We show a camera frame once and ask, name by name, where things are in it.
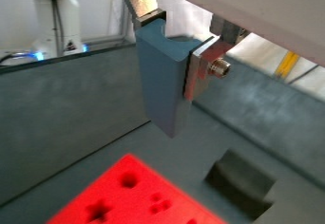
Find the yellow object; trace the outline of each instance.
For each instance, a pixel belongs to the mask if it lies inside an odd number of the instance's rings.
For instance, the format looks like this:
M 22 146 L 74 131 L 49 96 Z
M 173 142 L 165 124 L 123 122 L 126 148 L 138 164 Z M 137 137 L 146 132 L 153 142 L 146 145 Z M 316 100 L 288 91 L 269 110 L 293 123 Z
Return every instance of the yellow object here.
M 288 74 L 291 73 L 292 69 L 295 68 L 299 59 L 300 59 L 300 56 L 296 53 L 293 53 L 292 51 L 289 51 L 275 72 L 275 76 L 277 78 L 285 79 L 288 77 Z

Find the red foam block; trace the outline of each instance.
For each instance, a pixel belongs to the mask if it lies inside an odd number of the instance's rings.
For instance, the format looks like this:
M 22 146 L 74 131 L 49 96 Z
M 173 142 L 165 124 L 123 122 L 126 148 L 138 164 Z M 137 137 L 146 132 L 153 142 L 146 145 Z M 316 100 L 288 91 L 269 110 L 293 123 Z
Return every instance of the red foam block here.
M 143 162 L 127 155 L 49 224 L 226 224 Z

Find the star-shaped hole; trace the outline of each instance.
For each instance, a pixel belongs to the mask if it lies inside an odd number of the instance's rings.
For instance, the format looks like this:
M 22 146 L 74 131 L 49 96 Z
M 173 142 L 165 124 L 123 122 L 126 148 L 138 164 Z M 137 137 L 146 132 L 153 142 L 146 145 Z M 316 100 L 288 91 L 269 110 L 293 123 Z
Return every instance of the star-shaped hole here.
M 113 207 L 106 205 L 105 199 L 99 199 L 95 204 L 87 206 L 87 222 L 98 220 L 98 223 L 105 223 L 107 221 L 107 213 L 111 209 Z

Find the metal bracket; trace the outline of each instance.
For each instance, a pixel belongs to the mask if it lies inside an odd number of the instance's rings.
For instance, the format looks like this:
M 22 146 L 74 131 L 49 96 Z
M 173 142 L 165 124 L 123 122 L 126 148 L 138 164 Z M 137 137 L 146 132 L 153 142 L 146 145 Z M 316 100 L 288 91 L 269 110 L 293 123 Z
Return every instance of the metal bracket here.
M 244 28 L 217 15 L 213 15 L 210 31 L 220 38 L 212 37 L 190 55 L 185 86 L 185 97 L 189 101 L 208 89 L 210 75 L 217 78 L 228 75 L 232 65 L 222 56 L 249 34 Z

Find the blue light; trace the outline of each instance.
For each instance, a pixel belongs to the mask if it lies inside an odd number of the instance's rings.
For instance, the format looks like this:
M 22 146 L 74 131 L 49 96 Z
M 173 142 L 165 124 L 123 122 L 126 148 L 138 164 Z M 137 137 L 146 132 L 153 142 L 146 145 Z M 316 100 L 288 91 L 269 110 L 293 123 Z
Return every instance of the blue light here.
M 83 51 L 89 52 L 87 45 L 83 45 Z
M 34 56 L 38 58 L 39 61 L 44 60 L 44 56 L 42 52 L 34 53 Z

